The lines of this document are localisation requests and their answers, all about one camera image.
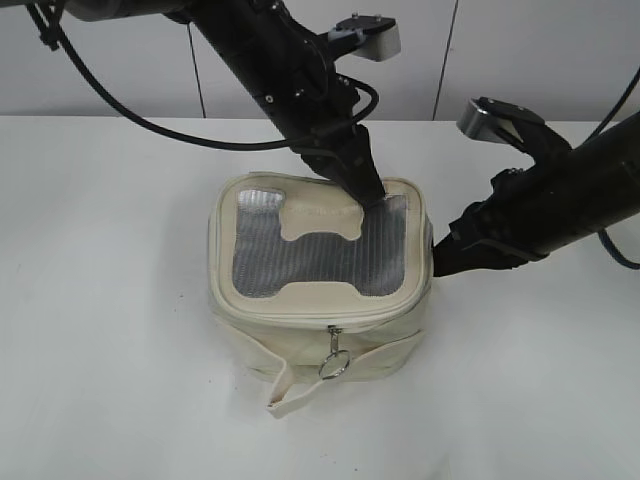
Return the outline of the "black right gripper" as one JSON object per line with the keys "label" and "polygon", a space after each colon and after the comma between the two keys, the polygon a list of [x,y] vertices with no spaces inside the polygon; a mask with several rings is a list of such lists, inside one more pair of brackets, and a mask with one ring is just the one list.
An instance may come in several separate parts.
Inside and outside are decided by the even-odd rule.
{"label": "black right gripper", "polygon": [[510,270],[520,266],[520,259],[547,257],[514,238],[516,221],[508,213],[514,188],[526,184],[528,173],[522,168],[502,170],[490,180],[491,195],[468,205],[449,224],[449,235],[433,248],[435,277],[474,270]]}

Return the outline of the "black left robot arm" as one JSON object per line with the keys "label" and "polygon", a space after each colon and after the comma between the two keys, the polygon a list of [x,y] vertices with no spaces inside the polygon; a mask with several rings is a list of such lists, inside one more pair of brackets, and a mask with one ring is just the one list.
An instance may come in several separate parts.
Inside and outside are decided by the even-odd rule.
{"label": "black left robot arm", "polygon": [[[380,61],[400,46],[397,22],[353,15],[315,33],[281,1],[52,1],[40,11],[43,41],[61,47],[87,83],[114,110],[138,126],[180,142],[228,151],[289,148],[319,176],[340,186],[362,207],[385,195],[361,125],[379,95],[368,84],[341,75],[336,61],[357,53]],[[234,143],[183,134],[152,123],[116,100],[89,71],[61,26],[63,14],[86,21],[163,15],[195,26],[281,134],[270,142]]]}

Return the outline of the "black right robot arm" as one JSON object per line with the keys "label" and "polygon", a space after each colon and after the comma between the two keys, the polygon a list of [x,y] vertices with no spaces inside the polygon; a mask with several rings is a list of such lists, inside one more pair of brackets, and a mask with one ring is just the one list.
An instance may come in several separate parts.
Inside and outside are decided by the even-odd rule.
{"label": "black right robot arm", "polygon": [[434,246],[435,276],[538,262],[638,214],[639,117],[526,170],[506,169],[491,185]]}

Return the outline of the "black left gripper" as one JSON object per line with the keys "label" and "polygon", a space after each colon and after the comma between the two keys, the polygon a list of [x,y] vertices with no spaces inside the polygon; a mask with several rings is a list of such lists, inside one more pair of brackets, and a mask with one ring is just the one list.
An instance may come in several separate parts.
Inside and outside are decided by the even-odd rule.
{"label": "black left gripper", "polygon": [[294,152],[315,173],[342,185],[361,206],[375,206],[386,191],[371,155],[369,134],[361,124],[375,110],[375,89],[341,74],[337,87],[345,116],[314,127],[312,140]]}

